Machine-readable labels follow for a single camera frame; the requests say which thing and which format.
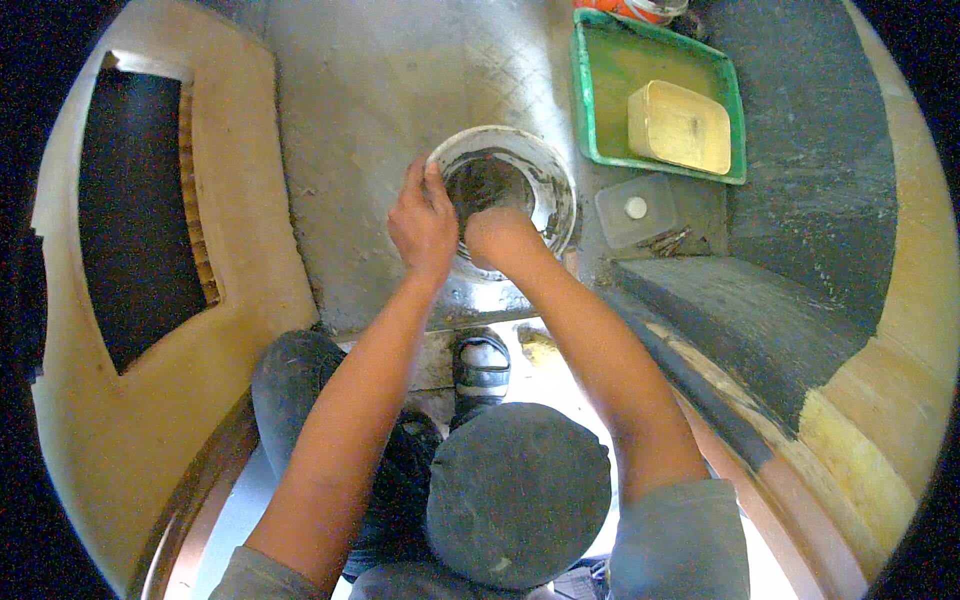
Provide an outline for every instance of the grey sleeve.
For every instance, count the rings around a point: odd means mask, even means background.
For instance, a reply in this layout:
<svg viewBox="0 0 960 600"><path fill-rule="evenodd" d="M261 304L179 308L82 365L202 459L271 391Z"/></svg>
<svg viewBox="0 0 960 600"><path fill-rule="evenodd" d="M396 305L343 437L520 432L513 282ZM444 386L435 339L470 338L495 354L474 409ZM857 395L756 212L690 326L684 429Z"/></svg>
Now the grey sleeve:
<svg viewBox="0 0 960 600"><path fill-rule="evenodd" d="M616 600L750 598L733 484L709 479L664 486L621 508L610 575Z"/></svg>
<svg viewBox="0 0 960 600"><path fill-rule="evenodd" d="M210 594L210 600L320 597L320 590L297 571L246 546L233 551L224 578Z"/></svg>

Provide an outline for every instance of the plastic container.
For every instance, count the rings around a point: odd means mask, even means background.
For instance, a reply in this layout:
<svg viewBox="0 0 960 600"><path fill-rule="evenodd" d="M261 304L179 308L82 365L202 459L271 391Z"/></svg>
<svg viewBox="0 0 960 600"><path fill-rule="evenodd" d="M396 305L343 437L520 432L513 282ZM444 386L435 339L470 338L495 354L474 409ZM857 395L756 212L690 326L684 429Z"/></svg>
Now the plastic container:
<svg viewBox="0 0 960 600"><path fill-rule="evenodd" d="M726 175L730 116L707 96L653 80L627 100L630 149L671 164Z"/></svg>
<svg viewBox="0 0 960 600"><path fill-rule="evenodd" d="M646 175L597 192L597 216L611 248L626 248L677 226L677 205L667 177Z"/></svg>
<svg viewBox="0 0 960 600"><path fill-rule="evenodd" d="M747 148L746 133L744 132L743 105L740 100L740 90L736 79L736 70L727 55L710 48L689 37L680 36L668 29L655 27L636 19L618 17L606 12L593 9L577 9L573 12L573 38L570 43L570 62L573 69L573 105L577 120L577 145L580 152L590 160L599 164L619 167L633 167L677 173L688 177L722 181L734 185L742 185L747 180ZM596 64L591 63L588 51L588 36L597 30L617 36L626 37L624 43L617 43L616 53L604 57L597 56ZM693 89L698 93L704 90L684 81L684 68L659 68L671 66L666 64L662 57L670 55L674 61L689 71L692 66L705 70L704 76L709 78L710 87L714 93L705 93L710 99L718 102L727 111L730 117L731 130L731 168L726 175L717 175L706 171L697 171L680 165L662 162L640 156L630 151L628 143L627 99L632 93L644 87L650 81L659 79L672 84ZM606 115L601 111L601 119L611 119L611 122L602 122L598 127L597 104L602 100L604 89L594 88L592 68L603 69L604 73L614 78L623 90L622 98L613 98L613 105L622 107L622 110ZM656 77L638 76L637 67L656 67ZM601 139L598 143L598 130L601 134L609 132L622 135L622 143L612 149L609 140Z"/></svg>

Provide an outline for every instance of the concrete floor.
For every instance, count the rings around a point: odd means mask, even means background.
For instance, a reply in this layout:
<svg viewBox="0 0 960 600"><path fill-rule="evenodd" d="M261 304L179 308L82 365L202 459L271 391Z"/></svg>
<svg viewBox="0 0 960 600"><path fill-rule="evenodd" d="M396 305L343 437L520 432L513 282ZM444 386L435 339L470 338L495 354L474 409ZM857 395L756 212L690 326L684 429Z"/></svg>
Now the concrete floor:
<svg viewBox="0 0 960 600"><path fill-rule="evenodd" d="M407 164L477 125L518 127L559 150L579 188L572 243L581 279L592 283L602 270L610 249L593 196L642 172L601 167L576 150L571 12L565 2L509 0L269 5L264 37L279 67L294 229L322 318L338 334L348 339L369 324L402 276L386 213ZM709 202L688 203L686 214L681 207L682 219L725 253L725 189L706 189ZM510 282L452 277L428 329L532 313Z"/></svg>

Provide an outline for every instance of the clay residue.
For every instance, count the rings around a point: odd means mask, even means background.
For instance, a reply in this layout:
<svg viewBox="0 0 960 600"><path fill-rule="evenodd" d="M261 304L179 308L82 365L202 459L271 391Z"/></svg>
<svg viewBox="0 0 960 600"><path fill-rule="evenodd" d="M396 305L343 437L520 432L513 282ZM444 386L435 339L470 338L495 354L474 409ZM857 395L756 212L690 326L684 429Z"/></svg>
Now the clay residue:
<svg viewBox="0 0 960 600"><path fill-rule="evenodd" d="M461 240L474 212L511 206L529 215L534 208L534 191L523 172L493 156L479 156L457 167L446 178L446 194L457 210Z"/></svg>

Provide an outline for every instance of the orange container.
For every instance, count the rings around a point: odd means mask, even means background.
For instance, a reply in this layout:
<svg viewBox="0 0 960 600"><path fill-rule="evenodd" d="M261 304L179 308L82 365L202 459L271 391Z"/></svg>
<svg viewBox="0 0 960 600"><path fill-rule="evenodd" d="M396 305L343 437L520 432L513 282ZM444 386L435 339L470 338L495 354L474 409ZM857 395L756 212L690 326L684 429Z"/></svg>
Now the orange container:
<svg viewBox="0 0 960 600"><path fill-rule="evenodd" d="M672 20L669 16L659 16L641 9L633 9L627 6L623 0L573 0L573 8L579 9L580 7L612 12L632 19L641 17L638 20L645 20L647 23L653 23L654 25L667 25Z"/></svg>

